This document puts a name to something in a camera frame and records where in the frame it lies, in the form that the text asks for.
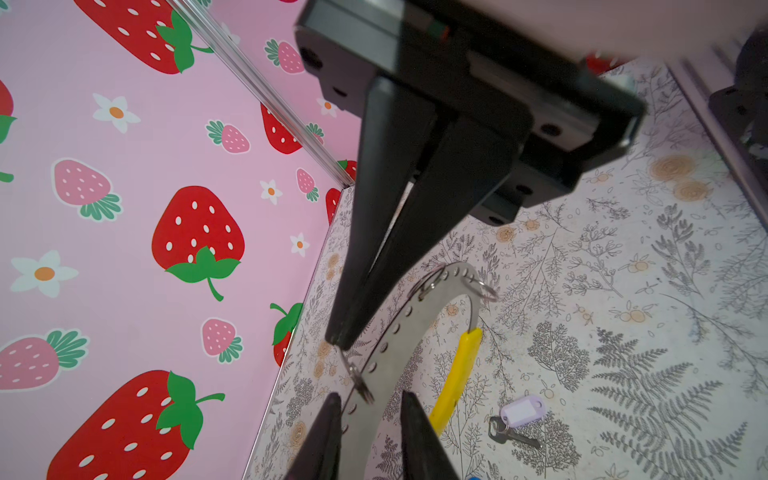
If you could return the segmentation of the metal keyring with yellow tag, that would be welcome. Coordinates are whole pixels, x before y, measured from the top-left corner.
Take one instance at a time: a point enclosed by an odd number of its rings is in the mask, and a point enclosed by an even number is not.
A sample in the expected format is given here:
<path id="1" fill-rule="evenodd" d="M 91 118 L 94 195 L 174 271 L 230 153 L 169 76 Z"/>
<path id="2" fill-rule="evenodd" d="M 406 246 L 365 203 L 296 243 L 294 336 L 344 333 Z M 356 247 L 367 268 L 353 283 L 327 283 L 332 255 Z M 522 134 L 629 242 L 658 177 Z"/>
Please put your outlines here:
<path id="1" fill-rule="evenodd" d="M 420 284 L 412 288 L 408 299 L 361 366 L 350 363 L 346 355 L 341 356 L 353 390 L 342 403 L 340 479 L 362 479 L 365 476 L 379 424 L 414 350 L 442 309 L 462 295 L 470 301 L 467 330 L 460 337 L 459 348 L 436 411 L 426 414 L 439 438 L 462 395 L 479 350 L 482 339 L 479 311 L 482 303 L 498 300 L 497 292 L 480 280 L 474 267 L 466 262 L 457 262 L 427 274 Z"/>

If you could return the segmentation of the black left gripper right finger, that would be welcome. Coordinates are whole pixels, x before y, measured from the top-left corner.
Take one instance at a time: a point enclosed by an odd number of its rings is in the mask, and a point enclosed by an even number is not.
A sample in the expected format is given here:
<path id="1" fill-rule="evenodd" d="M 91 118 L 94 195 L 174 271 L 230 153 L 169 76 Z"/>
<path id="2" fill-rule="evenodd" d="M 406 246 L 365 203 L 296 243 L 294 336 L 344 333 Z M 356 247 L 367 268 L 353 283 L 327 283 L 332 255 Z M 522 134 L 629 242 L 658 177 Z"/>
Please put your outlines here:
<path id="1" fill-rule="evenodd" d="M 404 479 L 459 479 L 428 416 L 413 392 L 402 392 L 400 422 Z"/>

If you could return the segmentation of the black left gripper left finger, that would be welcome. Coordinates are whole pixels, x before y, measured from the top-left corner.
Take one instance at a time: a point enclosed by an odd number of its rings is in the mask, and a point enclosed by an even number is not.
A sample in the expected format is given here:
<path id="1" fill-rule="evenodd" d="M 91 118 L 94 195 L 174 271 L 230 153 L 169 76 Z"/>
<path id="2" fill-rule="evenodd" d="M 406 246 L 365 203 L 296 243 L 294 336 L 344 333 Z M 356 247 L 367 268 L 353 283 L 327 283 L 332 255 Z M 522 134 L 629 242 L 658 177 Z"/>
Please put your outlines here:
<path id="1" fill-rule="evenodd" d="M 293 463 L 285 480 L 336 480 L 341 449 L 341 398 L 330 393 Z"/>

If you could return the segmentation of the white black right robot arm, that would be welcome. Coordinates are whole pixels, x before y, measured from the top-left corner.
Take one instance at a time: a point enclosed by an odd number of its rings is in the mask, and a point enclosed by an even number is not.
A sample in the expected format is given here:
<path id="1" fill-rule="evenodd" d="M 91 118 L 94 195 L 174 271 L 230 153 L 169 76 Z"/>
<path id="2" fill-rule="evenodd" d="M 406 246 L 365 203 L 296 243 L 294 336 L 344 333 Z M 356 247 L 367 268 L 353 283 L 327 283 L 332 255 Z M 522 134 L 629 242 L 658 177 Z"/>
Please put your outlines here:
<path id="1" fill-rule="evenodd" d="M 623 156 L 646 112 L 587 56 L 679 58 L 744 29 L 723 127 L 767 140 L 763 1 L 310 1 L 307 70 L 362 121 L 346 267 L 326 330 L 349 349 L 461 220 L 512 222 Z"/>

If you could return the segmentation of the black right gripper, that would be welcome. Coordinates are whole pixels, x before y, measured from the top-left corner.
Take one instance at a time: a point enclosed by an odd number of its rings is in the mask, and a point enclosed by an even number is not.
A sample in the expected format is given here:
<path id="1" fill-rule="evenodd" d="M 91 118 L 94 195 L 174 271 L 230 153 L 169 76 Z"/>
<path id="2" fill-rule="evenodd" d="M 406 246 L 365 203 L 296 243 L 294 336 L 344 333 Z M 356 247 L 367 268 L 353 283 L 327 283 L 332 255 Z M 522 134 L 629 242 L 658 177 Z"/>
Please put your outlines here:
<path id="1" fill-rule="evenodd" d="M 571 193 L 627 153 L 646 112 L 582 62 L 458 1 L 310 1 L 294 31 L 322 91 L 361 120 L 332 345 L 353 344 L 472 210 L 504 225 Z"/>

